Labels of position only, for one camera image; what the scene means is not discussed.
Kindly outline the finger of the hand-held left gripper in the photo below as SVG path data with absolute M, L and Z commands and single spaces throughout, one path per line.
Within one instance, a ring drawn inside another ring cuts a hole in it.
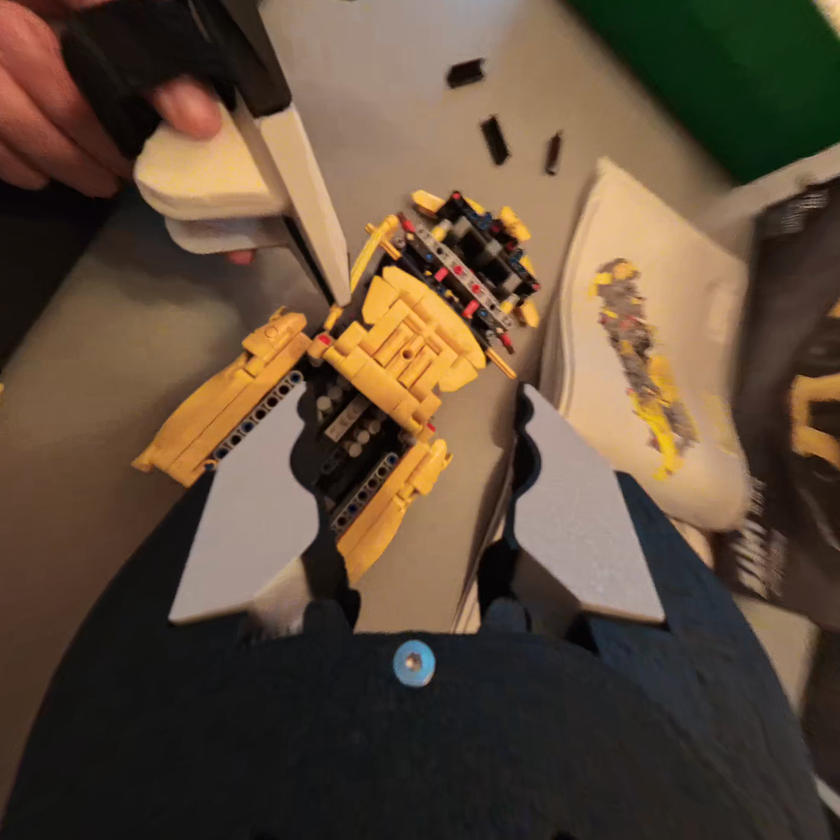
M 292 215 L 326 282 L 332 304 L 347 306 L 351 300 L 347 241 L 297 106 L 292 103 L 259 118 L 258 135 L 290 199 Z

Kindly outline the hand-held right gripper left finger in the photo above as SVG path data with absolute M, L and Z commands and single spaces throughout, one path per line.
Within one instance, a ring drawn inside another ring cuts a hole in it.
M 291 384 L 216 467 L 171 604 L 174 625 L 245 613 L 259 627 L 301 627 L 312 602 L 332 603 L 356 625 L 361 597 L 327 512 L 293 470 L 311 395 Z

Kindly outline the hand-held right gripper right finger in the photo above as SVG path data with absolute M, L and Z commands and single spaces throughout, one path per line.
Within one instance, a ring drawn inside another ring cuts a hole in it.
M 503 600 L 530 624 L 603 616 L 663 624 L 666 613 L 616 472 L 543 395 L 517 393 L 511 488 L 480 557 L 485 621 Z

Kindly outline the yellow toy brick model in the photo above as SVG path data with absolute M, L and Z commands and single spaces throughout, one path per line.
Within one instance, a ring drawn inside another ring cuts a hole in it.
M 351 305 L 331 306 L 316 332 L 303 314 L 277 309 L 132 462 L 191 487 L 305 391 L 305 486 L 323 501 L 352 585 L 452 459 L 433 424 L 441 396 L 487 362 L 516 379 L 505 361 L 511 331 L 539 324 L 531 235 L 512 208 L 492 213 L 459 191 L 415 191 L 412 203 L 416 221 L 398 213 L 366 226 Z

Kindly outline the person's left hand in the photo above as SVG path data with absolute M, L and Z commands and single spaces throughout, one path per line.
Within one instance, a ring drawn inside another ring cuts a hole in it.
M 59 30 L 113 2 L 1 2 L 1 175 L 27 191 L 55 182 L 93 198 L 133 176 L 68 71 Z

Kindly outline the open instruction booklet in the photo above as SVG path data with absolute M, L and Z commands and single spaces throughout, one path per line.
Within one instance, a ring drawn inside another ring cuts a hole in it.
M 751 500 L 730 405 L 746 285 L 742 260 L 598 162 L 538 391 L 667 526 L 724 532 Z

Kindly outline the green box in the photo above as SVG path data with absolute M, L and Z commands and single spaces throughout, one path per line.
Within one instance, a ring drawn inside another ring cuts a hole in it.
M 570 5 L 737 183 L 838 143 L 838 31 L 817 2 Z

